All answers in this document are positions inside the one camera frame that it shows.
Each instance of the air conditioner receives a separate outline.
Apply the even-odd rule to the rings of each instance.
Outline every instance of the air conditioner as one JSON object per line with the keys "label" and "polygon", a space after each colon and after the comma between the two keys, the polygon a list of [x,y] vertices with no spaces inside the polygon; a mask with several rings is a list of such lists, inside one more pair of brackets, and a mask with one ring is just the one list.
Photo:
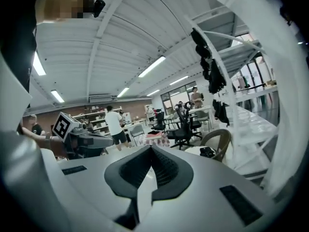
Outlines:
{"label": "air conditioner", "polygon": [[117,97],[114,95],[90,95],[89,96],[89,103],[90,104],[95,104],[95,103],[109,103],[111,101],[116,100]]}

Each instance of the brown wall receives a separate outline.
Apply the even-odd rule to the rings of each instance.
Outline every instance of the brown wall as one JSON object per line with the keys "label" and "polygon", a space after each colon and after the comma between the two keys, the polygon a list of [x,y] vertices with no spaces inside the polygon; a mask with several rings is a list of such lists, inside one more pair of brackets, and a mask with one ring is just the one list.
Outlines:
{"label": "brown wall", "polygon": [[[146,118],[145,115],[145,105],[151,104],[151,100],[149,101],[128,101],[128,102],[117,102],[111,104],[99,104],[99,108],[106,108],[108,105],[112,105],[113,108],[122,107],[122,111],[124,113],[130,113],[131,118],[138,116],[139,118]],[[50,113],[37,114],[38,124],[42,126],[42,129],[46,132],[51,131],[51,125],[53,125],[59,115],[60,112],[64,112],[66,114],[70,114],[71,116],[75,116],[81,113],[84,113],[84,107],[72,107],[66,108],[62,110],[57,110]],[[23,126],[31,129],[31,125],[28,123],[28,117],[23,118]]]}

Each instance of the black shorts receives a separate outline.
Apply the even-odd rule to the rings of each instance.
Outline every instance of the black shorts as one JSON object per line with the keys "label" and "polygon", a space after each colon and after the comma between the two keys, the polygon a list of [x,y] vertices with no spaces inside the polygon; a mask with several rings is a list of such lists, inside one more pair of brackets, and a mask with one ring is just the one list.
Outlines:
{"label": "black shorts", "polygon": [[116,145],[119,144],[119,141],[121,143],[125,143],[126,142],[126,135],[125,135],[124,131],[122,131],[121,133],[118,133],[116,135],[112,135],[112,138],[114,139]]}

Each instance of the fluorescent light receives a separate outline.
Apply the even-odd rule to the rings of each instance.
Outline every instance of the fluorescent light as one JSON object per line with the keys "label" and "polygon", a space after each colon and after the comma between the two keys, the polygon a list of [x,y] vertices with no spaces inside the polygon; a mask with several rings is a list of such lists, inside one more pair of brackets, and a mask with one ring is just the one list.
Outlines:
{"label": "fluorescent light", "polygon": [[171,96],[173,96],[173,95],[177,95],[177,94],[179,94],[180,92],[177,92],[177,93],[175,93],[175,94],[172,94]]}
{"label": "fluorescent light", "polygon": [[149,73],[151,70],[153,70],[156,66],[158,66],[160,63],[162,63],[164,60],[166,59],[166,57],[161,56],[159,57],[155,62],[153,62],[151,65],[149,65],[149,67],[144,70],[139,77],[144,77],[147,73]]}
{"label": "fluorescent light", "polygon": [[147,95],[147,96],[151,96],[151,95],[153,95],[153,94],[155,94],[156,92],[159,92],[160,90],[159,89],[157,89],[156,91],[154,91],[154,92],[152,92],[152,93],[150,93],[149,95]]}
{"label": "fluorescent light", "polygon": [[35,52],[35,54],[34,54],[33,67],[36,70],[38,75],[46,75],[46,72],[43,69],[43,66],[41,65],[41,62],[40,62],[40,59],[39,59],[37,52]]}
{"label": "fluorescent light", "polygon": [[183,77],[183,78],[180,78],[180,79],[178,79],[177,81],[172,82],[172,83],[169,84],[169,85],[173,85],[173,84],[175,84],[175,83],[177,83],[177,82],[180,82],[180,81],[182,81],[182,80],[184,80],[184,79],[186,79],[186,78],[188,78],[188,76],[185,76],[185,77]]}
{"label": "fluorescent light", "polygon": [[128,87],[126,87],[124,90],[121,91],[121,93],[117,96],[117,98],[122,97],[124,93],[126,93],[129,90]]}
{"label": "fluorescent light", "polygon": [[190,88],[187,88],[187,90],[189,90],[189,89],[193,89],[194,87],[197,87],[197,85],[195,85],[195,86],[193,86],[193,87],[190,87]]}
{"label": "fluorescent light", "polygon": [[52,95],[60,102],[63,103],[64,100],[61,98],[61,96],[58,94],[57,90],[52,90],[50,91]]}

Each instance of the white ceiling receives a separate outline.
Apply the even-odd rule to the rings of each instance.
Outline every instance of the white ceiling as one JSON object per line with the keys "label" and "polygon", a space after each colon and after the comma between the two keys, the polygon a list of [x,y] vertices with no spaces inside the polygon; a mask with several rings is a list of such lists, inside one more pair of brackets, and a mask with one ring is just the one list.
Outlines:
{"label": "white ceiling", "polygon": [[[66,105],[72,105],[87,102],[89,95],[118,95],[125,87],[130,89],[124,99],[143,97],[183,76],[201,75],[192,29],[183,15],[202,16],[199,25],[203,30],[229,35],[248,30],[216,0],[104,1],[106,6],[98,18],[38,26],[38,54],[47,75],[32,71],[32,111],[53,106],[52,89]],[[218,51],[231,46],[228,39],[210,39]],[[167,59],[138,78],[160,55]]]}

